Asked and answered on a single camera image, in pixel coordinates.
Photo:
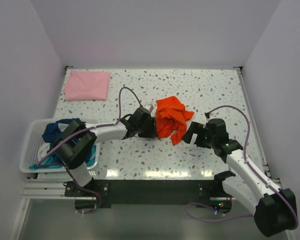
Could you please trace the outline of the orange t shirt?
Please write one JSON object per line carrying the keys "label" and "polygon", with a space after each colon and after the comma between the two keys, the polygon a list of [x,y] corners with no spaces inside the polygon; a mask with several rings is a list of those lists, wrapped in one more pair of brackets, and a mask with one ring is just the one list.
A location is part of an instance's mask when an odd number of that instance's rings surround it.
{"label": "orange t shirt", "polygon": [[173,145],[182,141],[187,132],[187,121],[194,116],[193,111],[186,110],[186,106],[176,96],[156,101],[156,131],[159,139],[171,138]]}

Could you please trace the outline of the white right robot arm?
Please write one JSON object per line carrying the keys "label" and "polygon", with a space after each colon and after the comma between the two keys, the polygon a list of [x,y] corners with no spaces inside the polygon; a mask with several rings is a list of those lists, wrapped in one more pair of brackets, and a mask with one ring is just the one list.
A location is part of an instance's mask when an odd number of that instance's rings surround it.
{"label": "white right robot arm", "polygon": [[244,147],[229,137],[224,120],[213,118],[206,124],[193,121],[182,140],[189,144],[193,135],[197,147],[212,149],[230,168],[214,176],[211,193],[237,199],[266,237],[298,227],[295,194],[274,183],[250,160]]}

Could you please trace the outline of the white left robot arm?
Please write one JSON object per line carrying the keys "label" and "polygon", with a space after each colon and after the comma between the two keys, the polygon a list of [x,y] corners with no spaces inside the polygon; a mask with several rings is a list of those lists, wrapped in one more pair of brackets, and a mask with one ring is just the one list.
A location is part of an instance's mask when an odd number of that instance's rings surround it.
{"label": "white left robot arm", "polygon": [[156,120],[151,116],[153,109],[151,104],[140,106],[128,119],[123,118],[118,123],[88,126],[81,120],[73,120],[52,142],[51,152],[61,159],[66,171],[76,182],[75,189],[78,193],[89,196],[96,189],[94,179],[85,163],[93,145],[135,136],[140,138],[157,136]]}

